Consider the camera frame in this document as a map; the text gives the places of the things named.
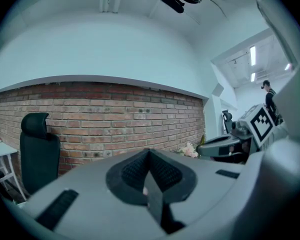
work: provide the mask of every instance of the ceiling light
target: ceiling light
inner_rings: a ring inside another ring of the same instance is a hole
[[[255,77],[256,77],[256,73],[252,73],[252,74],[251,74],[251,82],[254,82],[254,81],[255,81]]]
[[[256,47],[252,46],[250,48],[250,54],[251,54],[251,66],[256,65]]]
[[[285,69],[284,69],[284,70],[288,70],[288,69],[290,69],[290,67],[291,67],[291,64],[290,64],[290,63],[288,63],[288,64],[286,65],[286,67],[285,67]]]

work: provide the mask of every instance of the chair backrest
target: chair backrest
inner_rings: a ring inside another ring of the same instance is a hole
[[[22,182],[33,194],[58,177],[60,140],[47,133],[48,113],[29,113],[21,122],[20,136]]]
[[[222,113],[223,113],[225,130],[226,130],[226,133],[228,134],[231,132],[231,129],[232,129],[232,114],[229,113],[228,109],[222,111]]]

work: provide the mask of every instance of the black rectangular strip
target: black rectangular strip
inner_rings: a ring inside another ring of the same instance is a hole
[[[64,190],[36,219],[38,223],[53,230],[79,194],[72,190]]]
[[[220,174],[222,176],[229,177],[229,178],[233,178],[233,179],[237,179],[240,175],[240,173],[232,172],[232,171],[228,171],[228,170],[218,170],[215,173]]]

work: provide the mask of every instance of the man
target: man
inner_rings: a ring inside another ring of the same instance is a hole
[[[276,115],[277,107],[272,100],[276,92],[271,88],[270,82],[268,80],[263,81],[263,86],[261,86],[261,89],[265,89],[265,91],[267,92],[265,95],[265,107],[269,115],[271,116],[274,124],[277,126],[279,122],[279,117]]]

